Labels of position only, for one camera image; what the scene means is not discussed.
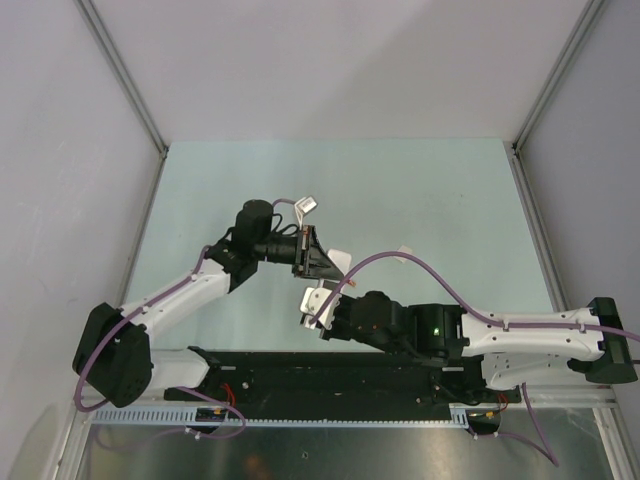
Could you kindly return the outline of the white red remote control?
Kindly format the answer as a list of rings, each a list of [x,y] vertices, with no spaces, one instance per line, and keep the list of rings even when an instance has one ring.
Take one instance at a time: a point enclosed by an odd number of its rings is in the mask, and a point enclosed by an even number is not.
[[[322,288],[329,288],[330,286],[337,285],[343,278],[344,275],[350,270],[352,255],[345,251],[341,251],[338,249],[329,249],[327,251],[329,259],[335,265],[335,267],[340,271],[339,274],[329,278],[323,277],[321,278],[317,286]]]

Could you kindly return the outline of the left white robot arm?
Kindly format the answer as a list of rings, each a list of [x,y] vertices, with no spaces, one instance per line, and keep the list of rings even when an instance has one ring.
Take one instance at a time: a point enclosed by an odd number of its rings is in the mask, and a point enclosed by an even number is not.
[[[137,302],[94,307],[72,361],[78,376],[76,408],[94,409],[82,402],[85,386],[117,408],[146,393],[178,387],[202,400],[214,397],[221,376],[202,353],[194,348],[161,350],[154,342],[201,307],[237,290],[262,262],[289,265],[294,277],[316,281],[304,293],[302,322],[308,328],[327,327],[329,313],[321,303],[346,276],[352,257],[323,249],[315,227],[303,223],[315,206],[311,197],[296,202],[298,221],[282,227],[272,203],[249,200],[234,225],[215,244],[203,247],[196,265],[181,279]]]

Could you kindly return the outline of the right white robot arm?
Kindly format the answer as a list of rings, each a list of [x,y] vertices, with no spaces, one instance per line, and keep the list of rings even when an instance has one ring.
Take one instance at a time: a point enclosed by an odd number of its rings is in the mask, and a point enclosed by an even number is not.
[[[595,384],[638,379],[630,335],[609,297],[596,297],[585,308],[519,315],[437,303],[403,306],[373,291],[339,296],[317,324],[325,340],[354,341],[433,367],[475,359],[480,366],[461,376],[462,391],[473,401],[553,370],[576,372]]]

